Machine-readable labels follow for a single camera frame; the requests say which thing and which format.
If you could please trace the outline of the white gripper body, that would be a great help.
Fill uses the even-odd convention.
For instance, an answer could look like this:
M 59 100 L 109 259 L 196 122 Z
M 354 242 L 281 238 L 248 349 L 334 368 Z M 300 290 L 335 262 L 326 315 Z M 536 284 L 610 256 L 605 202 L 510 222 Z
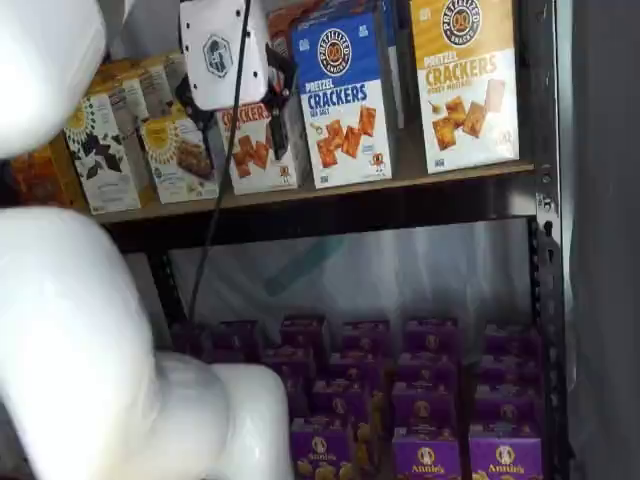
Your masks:
M 227 109 L 264 97 L 269 35 L 261 2 L 184 1 L 179 21 L 189 85 L 200 109 Z

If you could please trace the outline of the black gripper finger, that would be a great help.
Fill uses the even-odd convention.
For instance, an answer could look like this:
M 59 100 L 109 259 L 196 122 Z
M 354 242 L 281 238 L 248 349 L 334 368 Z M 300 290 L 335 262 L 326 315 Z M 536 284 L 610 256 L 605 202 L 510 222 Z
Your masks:
M 209 146 L 214 113 L 211 110 L 203 110 L 196 104 L 193 94 L 194 90 L 195 88 L 191 86 L 188 75 L 184 74 L 174 89 L 174 111 L 185 114 L 192 120 L 198 130 L 203 134 L 205 145 Z
M 263 105 L 270 114 L 267 132 L 271 149 L 277 161 L 281 160 L 289 145 L 288 131 L 284 120 L 284 110 L 296 89 L 297 64 L 282 55 L 269 44 L 265 46 L 267 65 L 273 70 L 276 80 L 268 80 L 263 96 Z

